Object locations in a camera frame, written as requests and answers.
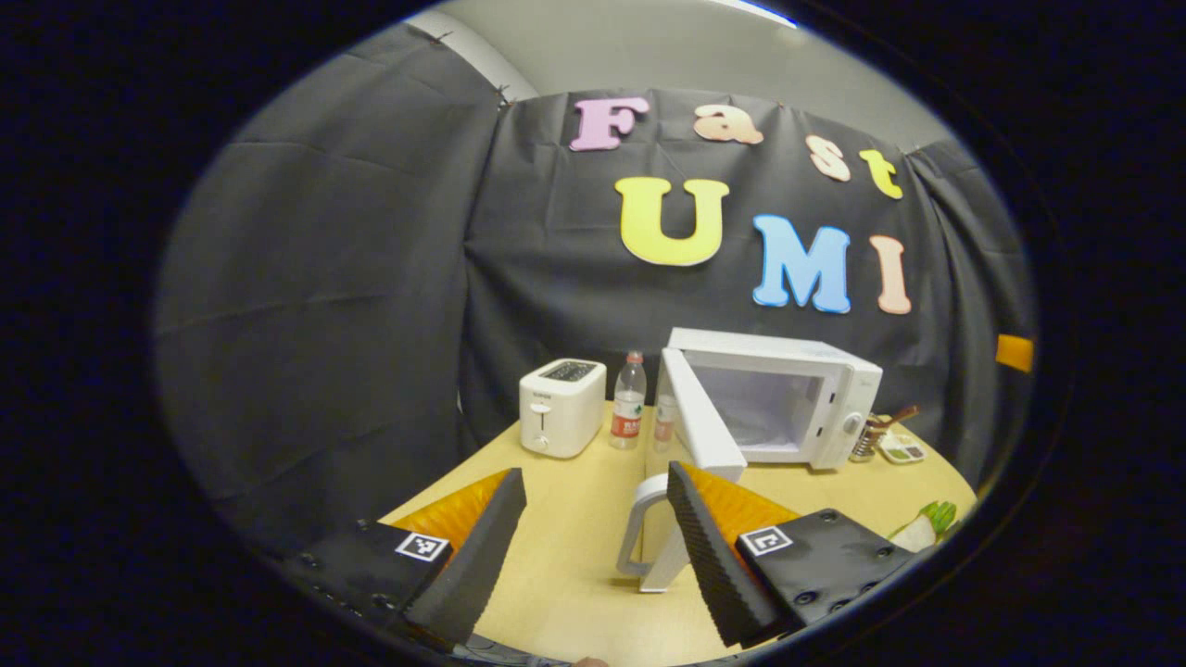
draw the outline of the orange tape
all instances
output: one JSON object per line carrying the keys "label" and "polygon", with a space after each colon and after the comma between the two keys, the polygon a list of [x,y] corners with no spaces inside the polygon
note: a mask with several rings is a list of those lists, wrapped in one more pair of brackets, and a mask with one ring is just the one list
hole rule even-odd
{"label": "orange tape", "polygon": [[996,363],[1029,373],[1034,366],[1034,342],[1001,333],[996,337]]}

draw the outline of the pink letter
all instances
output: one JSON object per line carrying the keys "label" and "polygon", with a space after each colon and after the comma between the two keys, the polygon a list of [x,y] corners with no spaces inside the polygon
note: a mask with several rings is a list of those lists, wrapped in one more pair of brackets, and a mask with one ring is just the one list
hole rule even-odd
{"label": "pink letter", "polygon": [[869,236],[869,244],[878,250],[881,260],[881,296],[878,306],[892,315],[910,312],[910,299],[906,297],[906,281],[901,275],[901,241],[891,236]]}
{"label": "pink letter", "polygon": [[611,127],[619,134],[630,134],[635,128],[635,114],[651,110],[651,106],[642,97],[619,97],[617,100],[585,100],[576,102],[581,110],[581,128],[576,139],[568,145],[573,151],[610,151],[617,148],[621,140],[610,133]]}

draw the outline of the small tray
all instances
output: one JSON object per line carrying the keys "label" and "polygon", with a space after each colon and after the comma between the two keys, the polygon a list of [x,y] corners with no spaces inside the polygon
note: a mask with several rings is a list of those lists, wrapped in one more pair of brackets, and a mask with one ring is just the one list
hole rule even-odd
{"label": "small tray", "polygon": [[923,444],[913,436],[904,433],[886,433],[881,438],[881,442],[878,443],[878,449],[881,450],[881,455],[886,457],[886,460],[894,465],[910,465],[926,458],[926,449]]}

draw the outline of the plastic water bottle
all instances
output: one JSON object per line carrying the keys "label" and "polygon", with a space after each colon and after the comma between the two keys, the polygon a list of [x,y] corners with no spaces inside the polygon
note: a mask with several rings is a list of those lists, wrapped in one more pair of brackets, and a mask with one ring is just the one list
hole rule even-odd
{"label": "plastic water bottle", "polygon": [[639,425],[643,420],[643,399],[646,398],[646,371],[643,370],[643,352],[631,350],[626,366],[621,367],[613,386],[613,425],[610,427],[610,446],[629,450],[638,444]]}

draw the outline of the microwave control knob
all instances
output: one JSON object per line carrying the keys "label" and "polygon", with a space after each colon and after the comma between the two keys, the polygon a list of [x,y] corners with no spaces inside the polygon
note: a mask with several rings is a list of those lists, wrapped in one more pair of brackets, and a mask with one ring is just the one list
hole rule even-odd
{"label": "microwave control knob", "polygon": [[849,414],[848,417],[844,418],[844,424],[841,427],[844,430],[846,433],[852,436],[856,433],[856,430],[860,428],[861,425],[863,424],[865,424],[865,415],[859,412],[854,412],[853,414]]}

